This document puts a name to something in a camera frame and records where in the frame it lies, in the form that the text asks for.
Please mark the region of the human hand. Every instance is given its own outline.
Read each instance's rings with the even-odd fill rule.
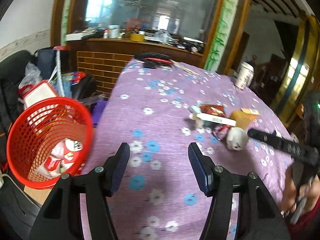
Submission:
[[[307,184],[304,184],[300,188],[300,195],[303,195],[305,192],[305,189],[307,187]],[[296,196],[297,196],[297,188],[294,185],[293,179],[292,179],[292,168],[291,166],[287,169],[285,172],[285,181],[284,181],[284,191],[282,196],[282,201],[280,204],[281,210],[284,212],[290,210],[290,212],[294,212],[296,210]],[[314,209],[316,206],[316,203],[320,196],[320,180],[319,177],[316,176],[314,182],[312,183],[311,189],[307,193],[307,203],[306,206],[303,209],[302,215],[305,213],[308,213]]]

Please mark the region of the red plastic basket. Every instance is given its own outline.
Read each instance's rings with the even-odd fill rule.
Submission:
[[[84,163],[92,142],[89,111],[70,98],[49,98],[27,108],[15,121],[7,142],[7,159],[15,177],[24,185],[51,188],[58,181],[34,171],[47,159],[58,142],[69,138],[80,141],[83,149],[66,171],[76,174]]]

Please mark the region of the basket rim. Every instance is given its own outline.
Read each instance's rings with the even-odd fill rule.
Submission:
[[[84,105],[82,105],[81,103],[79,103],[78,101],[72,98],[54,97],[54,98],[47,98],[47,99],[41,100],[35,103],[34,105],[30,106],[25,111],[23,111],[22,114],[14,122],[9,132],[7,146],[6,146],[6,155],[7,155],[7,161],[8,161],[10,170],[12,171],[13,175],[17,178],[17,180],[27,187],[31,187],[34,189],[52,188],[57,183],[60,176],[54,179],[43,181],[43,182],[33,182],[31,180],[28,180],[22,177],[18,173],[18,171],[15,169],[10,156],[10,144],[12,140],[12,134],[18,127],[20,127],[21,123],[24,122],[28,117],[30,117],[30,115],[33,114],[35,111],[43,107],[55,105],[55,104],[66,104],[71,107],[77,108],[77,110],[83,114],[83,118],[86,121],[86,126],[87,126],[87,134],[86,134],[85,141],[83,142],[83,149],[81,150],[83,154],[79,155],[75,163],[69,169],[67,169],[64,173],[70,173],[71,175],[75,174],[78,171],[81,164],[84,163],[86,156],[91,148],[92,137],[93,137],[93,124],[92,124],[90,113]]]

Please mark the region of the bottle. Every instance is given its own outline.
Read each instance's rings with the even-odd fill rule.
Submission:
[[[108,32],[109,32],[109,30],[105,30],[105,31],[103,32],[103,38],[104,38],[104,39],[107,39],[107,38],[108,38]]]

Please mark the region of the yellow container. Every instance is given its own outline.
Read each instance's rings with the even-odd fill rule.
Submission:
[[[130,40],[142,42],[144,41],[144,35],[131,33]]]

